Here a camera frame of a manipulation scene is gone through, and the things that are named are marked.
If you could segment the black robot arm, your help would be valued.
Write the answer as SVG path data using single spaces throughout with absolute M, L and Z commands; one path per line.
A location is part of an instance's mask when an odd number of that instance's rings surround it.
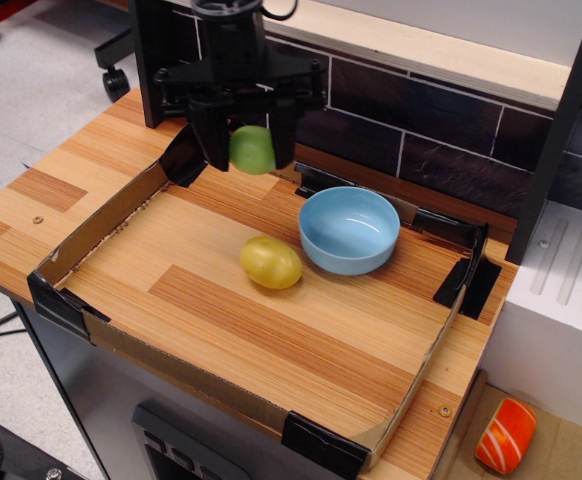
M 326 103 L 324 63 L 274 51 L 264 21 L 274 19 L 260 1 L 195 1 L 206 46 L 191 64 L 162 68 L 154 75 L 168 117 L 193 127 L 206 160 L 225 171 L 230 162 L 230 119 L 268 117 L 278 170 L 295 156 L 299 119 Z

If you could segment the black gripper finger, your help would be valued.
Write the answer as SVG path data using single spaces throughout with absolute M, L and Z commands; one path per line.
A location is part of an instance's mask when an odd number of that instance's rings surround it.
M 269 109 L 269 129 L 277 170 L 286 168 L 294 159 L 297 123 L 295 100 L 276 98 Z
M 206 160 L 216 169 L 229 170 L 228 112 L 232 97 L 190 97 L 188 122 L 192 125 Z

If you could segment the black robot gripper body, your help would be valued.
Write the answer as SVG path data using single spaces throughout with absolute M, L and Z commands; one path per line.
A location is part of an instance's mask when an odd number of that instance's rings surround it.
M 188 117 L 194 104 L 204 110 L 260 113 L 289 101 L 297 116 L 323 109 L 324 63 L 276 52 L 265 38 L 265 19 L 284 21 L 294 12 L 276 15 L 266 9 L 195 9 L 202 58 L 161 68 L 154 74 L 165 115 Z

